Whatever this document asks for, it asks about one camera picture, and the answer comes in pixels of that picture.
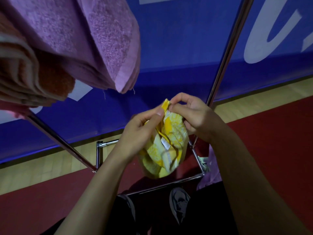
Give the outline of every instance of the person's left arm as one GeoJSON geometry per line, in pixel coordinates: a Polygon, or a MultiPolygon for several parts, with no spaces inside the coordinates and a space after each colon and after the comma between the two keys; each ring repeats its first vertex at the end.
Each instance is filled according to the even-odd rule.
{"type": "Polygon", "coordinates": [[[161,107],[137,114],[55,234],[103,234],[123,171],[162,120],[161,107]]]}

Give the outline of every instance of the person's left hand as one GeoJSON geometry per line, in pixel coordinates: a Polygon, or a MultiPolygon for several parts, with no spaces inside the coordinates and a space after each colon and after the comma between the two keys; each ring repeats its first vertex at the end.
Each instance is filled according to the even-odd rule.
{"type": "Polygon", "coordinates": [[[130,162],[146,145],[163,116],[164,110],[160,106],[135,115],[125,126],[123,134],[113,151],[120,154],[120,157],[125,159],[126,162],[130,162]]]}

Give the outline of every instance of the metal frame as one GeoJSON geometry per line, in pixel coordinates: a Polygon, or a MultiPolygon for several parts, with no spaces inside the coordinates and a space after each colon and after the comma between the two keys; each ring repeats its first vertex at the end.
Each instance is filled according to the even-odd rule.
{"type": "MultiPolygon", "coordinates": [[[[229,35],[228,43],[227,43],[227,46],[225,48],[223,58],[221,60],[221,63],[220,63],[220,66],[218,68],[216,77],[214,79],[214,83],[213,83],[211,90],[210,90],[209,97],[207,99],[207,105],[208,106],[212,106],[213,99],[214,99],[214,97],[217,93],[217,90],[219,88],[219,85],[220,85],[220,83],[224,77],[227,65],[230,61],[230,57],[231,57],[233,50],[236,46],[237,40],[238,40],[239,35],[241,33],[241,30],[244,26],[244,23],[247,19],[247,16],[248,16],[248,13],[249,13],[250,8],[252,6],[252,3],[253,3],[253,0],[242,0],[241,1],[236,20],[234,22],[232,31],[229,35]]],[[[47,124],[45,124],[43,121],[41,121],[35,114],[31,113],[30,115],[25,116],[25,119],[28,120],[29,122],[31,122],[36,128],[41,130],[44,134],[46,134],[49,138],[51,138],[54,142],[56,142],[64,150],[68,151],[71,155],[73,155],[75,158],[77,158],[82,164],[84,164],[85,166],[90,168],[93,172],[96,172],[100,167],[100,156],[101,156],[100,150],[101,150],[101,148],[108,146],[108,145],[115,144],[118,142],[118,140],[113,140],[113,141],[109,141],[109,142],[98,141],[96,143],[96,147],[97,147],[96,166],[94,166],[90,162],[88,162],[88,160],[86,160],[72,146],[70,146],[63,138],[61,138],[53,129],[51,129],[47,124]]],[[[146,192],[161,189],[161,188],[171,186],[174,184],[178,184],[178,183],[182,183],[182,182],[186,182],[186,181],[190,181],[190,180],[194,180],[194,179],[198,179],[198,178],[203,177],[204,173],[205,173],[205,169],[204,169],[204,166],[202,165],[201,160],[200,160],[200,158],[197,155],[196,150],[195,150],[195,145],[196,145],[197,139],[198,139],[198,137],[195,138],[194,143],[189,141],[188,144],[189,144],[189,146],[193,152],[193,155],[194,155],[196,161],[198,162],[198,166],[201,170],[200,174],[197,174],[197,175],[189,177],[189,178],[177,180],[177,181],[174,181],[171,183],[167,183],[167,184],[164,184],[161,186],[153,187],[150,189],[145,189],[145,190],[141,190],[141,191],[137,191],[137,192],[128,193],[127,195],[143,194],[146,192]]]]}

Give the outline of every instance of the person's right arm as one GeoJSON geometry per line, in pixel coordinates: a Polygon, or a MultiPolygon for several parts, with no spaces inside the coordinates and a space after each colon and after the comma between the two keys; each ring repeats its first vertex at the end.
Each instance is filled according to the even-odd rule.
{"type": "Polygon", "coordinates": [[[187,130],[211,144],[240,234],[311,234],[269,184],[238,135],[213,110],[185,93],[171,103],[169,110],[185,118],[187,130]]]}

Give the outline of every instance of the forearm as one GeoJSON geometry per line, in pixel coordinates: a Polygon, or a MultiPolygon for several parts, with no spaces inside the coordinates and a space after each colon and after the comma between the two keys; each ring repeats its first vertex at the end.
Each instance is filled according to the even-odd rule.
{"type": "Polygon", "coordinates": [[[55,234],[103,234],[127,162],[112,151],[55,234]]]}
{"type": "Polygon", "coordinates": [[[233,130],[221,125],[211,145],[241,234],[309,233],[271,187],[233,130]]]}

